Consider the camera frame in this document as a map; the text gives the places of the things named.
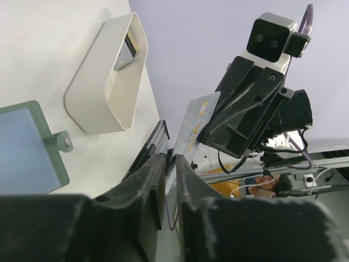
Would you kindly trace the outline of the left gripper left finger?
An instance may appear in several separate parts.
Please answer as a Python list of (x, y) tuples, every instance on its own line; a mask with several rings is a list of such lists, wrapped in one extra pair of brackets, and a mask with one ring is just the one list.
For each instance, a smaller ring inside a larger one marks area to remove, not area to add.
[(1, 261), (154, 261), (166, 169), (167, 156), (154, 154), (94, 199), (1, 197)]

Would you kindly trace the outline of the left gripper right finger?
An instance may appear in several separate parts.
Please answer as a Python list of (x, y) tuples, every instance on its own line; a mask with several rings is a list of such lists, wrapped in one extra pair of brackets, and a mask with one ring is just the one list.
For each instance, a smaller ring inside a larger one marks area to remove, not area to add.
[(348, 261), (329, 210), (293, 199), (232, 199), (176, 157), (182, 261)]

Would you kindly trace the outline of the silver credit card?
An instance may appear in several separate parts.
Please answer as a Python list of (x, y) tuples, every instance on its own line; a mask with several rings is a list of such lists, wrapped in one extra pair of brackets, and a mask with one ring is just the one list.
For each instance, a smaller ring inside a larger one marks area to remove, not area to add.
[(198, 136), (210, 122), (220, 94), (214, 92), (190, 101), (173, 149), (173, 157), (182, 155), (191, 163), (199, 146)]

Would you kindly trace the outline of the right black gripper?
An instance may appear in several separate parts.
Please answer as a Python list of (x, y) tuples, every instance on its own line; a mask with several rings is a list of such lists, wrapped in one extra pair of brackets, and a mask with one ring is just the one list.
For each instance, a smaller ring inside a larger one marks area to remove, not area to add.
[(292, 131), (304, 135), (313, 124), (310, 98), (284, 82), (281, 73), (237, 56), (215, 90), (220, 97), (200, 143), (241, 158), (247, 150), (265, 150), (265, 139)]

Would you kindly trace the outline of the green leather card holder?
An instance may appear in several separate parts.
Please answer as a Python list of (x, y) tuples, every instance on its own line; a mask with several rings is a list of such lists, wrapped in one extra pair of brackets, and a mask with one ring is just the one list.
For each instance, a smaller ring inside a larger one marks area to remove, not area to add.
[(50, 131), (37, 101), (1, 108), (1, 195), (47, 194), (68, 185), (60, 153), (73, 149), (66, 130)]

